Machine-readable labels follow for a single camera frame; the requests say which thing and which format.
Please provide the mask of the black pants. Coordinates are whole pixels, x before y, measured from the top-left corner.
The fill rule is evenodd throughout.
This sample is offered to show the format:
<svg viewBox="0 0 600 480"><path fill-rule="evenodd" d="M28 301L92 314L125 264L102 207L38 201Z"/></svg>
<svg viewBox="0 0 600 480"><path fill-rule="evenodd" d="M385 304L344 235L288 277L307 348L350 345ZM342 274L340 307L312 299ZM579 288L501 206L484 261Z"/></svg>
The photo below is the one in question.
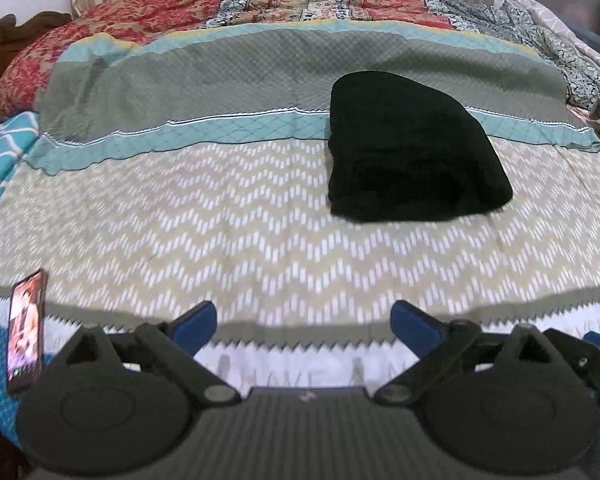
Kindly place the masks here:
<svg viewBox="0 0 600 480"><path fill-rule="evenodd" d="M330 211L356 222L446 221L514 195L480 122L448 94L392 73L340 77L330 95Z"/></svg>

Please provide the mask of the patterned bedsheet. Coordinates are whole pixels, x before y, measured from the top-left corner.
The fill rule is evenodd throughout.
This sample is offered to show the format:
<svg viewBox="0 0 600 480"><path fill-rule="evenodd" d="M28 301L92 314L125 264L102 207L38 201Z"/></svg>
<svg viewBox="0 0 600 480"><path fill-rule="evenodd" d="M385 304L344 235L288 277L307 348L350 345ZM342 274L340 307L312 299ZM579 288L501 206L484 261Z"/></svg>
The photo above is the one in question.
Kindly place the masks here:
<svg viewBox="0 0 600 480"><path fill-rule="evenodd" d="M332 86L366 70L460 102L512 200L449 221L332 214ZM240 390L377 387L414 360L389 330L401 299L497 332L600 334L600 139L565 90L528 47L400 22L75 42L0 199L1 433L12 286L38 269L45 359L83 325L126 332L209 300L220 326L200 360Z"/></svg>

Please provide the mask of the smartphone with lit screen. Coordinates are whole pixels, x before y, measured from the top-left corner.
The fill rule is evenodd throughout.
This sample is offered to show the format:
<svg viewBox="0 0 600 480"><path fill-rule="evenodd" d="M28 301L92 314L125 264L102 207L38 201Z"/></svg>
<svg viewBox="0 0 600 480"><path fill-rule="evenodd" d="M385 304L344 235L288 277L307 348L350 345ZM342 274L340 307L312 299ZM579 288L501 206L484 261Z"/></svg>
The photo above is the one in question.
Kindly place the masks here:
<svg viewBox="0 0 600 480"><path fill-rule="evenodd" d="M42 372L46 285L47 273L38 269L12 286L6 347L9 396L30 388Z"/></svg>

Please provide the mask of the red floral blanket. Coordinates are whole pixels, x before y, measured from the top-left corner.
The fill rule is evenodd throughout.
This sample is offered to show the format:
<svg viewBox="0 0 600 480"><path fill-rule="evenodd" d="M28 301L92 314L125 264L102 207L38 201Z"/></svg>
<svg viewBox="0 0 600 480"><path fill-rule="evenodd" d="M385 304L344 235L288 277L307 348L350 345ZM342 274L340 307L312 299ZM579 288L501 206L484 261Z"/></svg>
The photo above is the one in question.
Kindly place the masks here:
<svg viewBox="0 0 600 480"><path fill-rule="evenodd" d="M430 12L425 0L116 0L46 32L14 57L0 79L0 122L36 110L61 53L93 35L149 44L194 28L329 18L452 27L448 18Z"/></svg>

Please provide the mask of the black white patterned blanket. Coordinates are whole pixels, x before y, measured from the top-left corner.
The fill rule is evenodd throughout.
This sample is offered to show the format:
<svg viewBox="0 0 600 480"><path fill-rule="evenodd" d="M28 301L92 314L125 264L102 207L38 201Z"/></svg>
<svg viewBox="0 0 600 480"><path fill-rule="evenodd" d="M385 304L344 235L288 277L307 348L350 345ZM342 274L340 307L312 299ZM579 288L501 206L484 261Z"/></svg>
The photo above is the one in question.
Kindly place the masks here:
<svg viewBox="0 0 600 480"><path fill-rule="evenodd" d="M566 102L590 110L600 99L600 57L586 44L577 45L562 32L535 21L532 13L516 0L505 0L498 8L482 3L425 0L428 10L448 18L463 32L478 32L534 49L557 68L567 84Z"/></svg>

